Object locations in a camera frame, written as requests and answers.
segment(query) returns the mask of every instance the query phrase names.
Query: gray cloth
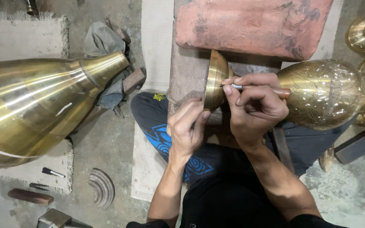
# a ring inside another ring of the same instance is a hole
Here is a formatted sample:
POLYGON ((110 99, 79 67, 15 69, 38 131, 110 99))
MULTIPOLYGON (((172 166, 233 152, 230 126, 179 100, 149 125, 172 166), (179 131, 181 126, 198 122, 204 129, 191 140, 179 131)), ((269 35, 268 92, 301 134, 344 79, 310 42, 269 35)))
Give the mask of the gray cloth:
POLYGON ((125 50, 125 42, 102 22, 93 23, 84 39, 84 53, 91 57, 125 50))
MULTIPOLYGON (((125 49, 125 42, 104 23, 93 23, 84 39, 84 53, 89 57, 104 56, 125 49)), ((98 106, 113 109, 122 101, 124 80, 129 76, 128 70, 119 72, 98 98, 98 106)))

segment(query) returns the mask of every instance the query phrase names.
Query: black shirt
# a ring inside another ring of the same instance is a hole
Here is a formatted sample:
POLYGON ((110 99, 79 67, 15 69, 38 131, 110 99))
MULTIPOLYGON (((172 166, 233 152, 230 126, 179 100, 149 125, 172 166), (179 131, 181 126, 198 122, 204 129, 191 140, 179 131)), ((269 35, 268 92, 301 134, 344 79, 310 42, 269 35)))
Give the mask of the black shirt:
MULTIPOLYGON (((286 222, 271 205, 256 175, 222 176, 193 184, 182 203, 181 228, 340 228, 315 215, 286 222)), ((130 222, 126 228, 169 228, 164 221, 130 222)))

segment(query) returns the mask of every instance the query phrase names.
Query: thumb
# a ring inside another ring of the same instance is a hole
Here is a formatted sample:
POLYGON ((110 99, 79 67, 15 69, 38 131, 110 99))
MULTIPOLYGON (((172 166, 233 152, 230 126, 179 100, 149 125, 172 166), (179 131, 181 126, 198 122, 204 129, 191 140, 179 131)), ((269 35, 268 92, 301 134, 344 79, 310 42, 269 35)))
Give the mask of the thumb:
POLYGON ((236 105, 236 101, 240 97, 240 92, 235 87, 227 84, 223 86, 223 91, 225 92, 232 115, 242 115, 243 113, 246 113, 245 106, 236 105))
POLYGON ((206 122, 208 122, 208 119, 210 117, 210 111, 203 111, 195 121, 194 126, 194 132, 193 132, 193 138, 198 138, 201 142, 204 138, 204 130, 206 122))

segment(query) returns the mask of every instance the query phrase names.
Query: blue graphic print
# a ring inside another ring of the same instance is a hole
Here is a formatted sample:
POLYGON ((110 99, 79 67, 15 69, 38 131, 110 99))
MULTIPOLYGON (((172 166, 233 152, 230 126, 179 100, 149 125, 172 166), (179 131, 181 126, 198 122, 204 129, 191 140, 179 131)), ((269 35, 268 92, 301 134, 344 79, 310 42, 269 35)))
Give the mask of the blue graphic print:
MULTIPOLYGON (((168 162, 168 153, 171 147, 171 137, 166 132, 167 124, 152 127, 153 133, 144 132, 144 135, 149 140, 149 142, 156 148, 159 154, 168 162)), ((188 181, 190 175, 196 174, 201 175, 212 171, 213 168, 206 163, 203 159, 198 156, 191 156, 185 165, 184 170, 184 181, 188 181)))

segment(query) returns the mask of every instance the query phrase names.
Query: black pants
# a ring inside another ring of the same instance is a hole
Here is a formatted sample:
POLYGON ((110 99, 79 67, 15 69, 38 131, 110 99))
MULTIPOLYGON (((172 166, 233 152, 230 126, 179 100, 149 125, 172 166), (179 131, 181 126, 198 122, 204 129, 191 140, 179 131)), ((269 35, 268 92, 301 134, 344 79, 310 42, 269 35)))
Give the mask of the black pants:
MULTIPOLYGON (((168 162, 171 137, 166 132, 168 100, 160 93, 141 92, 132 102, 131 109, 139 127, 149 142, 168 162)), ((348 128, 351 121, 334 129, 317 131, 286 122, 284 133, 295 174, 301 176, 348 128)), ((266 146, 273 150, 271 140, 266 146)), ((240 149, 204 143, 185 166, 183 180, 188 184, 220 174, 253 172, 251 164, 240 149)))

